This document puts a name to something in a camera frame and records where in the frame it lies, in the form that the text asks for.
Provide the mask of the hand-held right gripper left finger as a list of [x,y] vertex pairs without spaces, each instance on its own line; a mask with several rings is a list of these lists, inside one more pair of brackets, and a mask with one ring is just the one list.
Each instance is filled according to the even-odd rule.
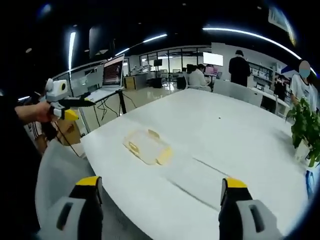
[[38,240],[100,240],[103,232],[102,178],[79,180],[44,213]]

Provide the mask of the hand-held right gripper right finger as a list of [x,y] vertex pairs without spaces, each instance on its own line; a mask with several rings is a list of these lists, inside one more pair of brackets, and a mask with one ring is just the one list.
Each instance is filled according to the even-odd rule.
[[260,200],[253,199],[246,184],[222,179],[219,221],[221,240],[281,240],[276,216]]

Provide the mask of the person's left hand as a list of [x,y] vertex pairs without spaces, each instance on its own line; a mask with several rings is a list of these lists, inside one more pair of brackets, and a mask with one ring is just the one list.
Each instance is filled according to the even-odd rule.
[[32,122],[51,122],[53,117],[50,109],[51,105],[46,101],[42,101],[32,105],[16,106],[14,108],[19,119],[24,124],[29,124]]

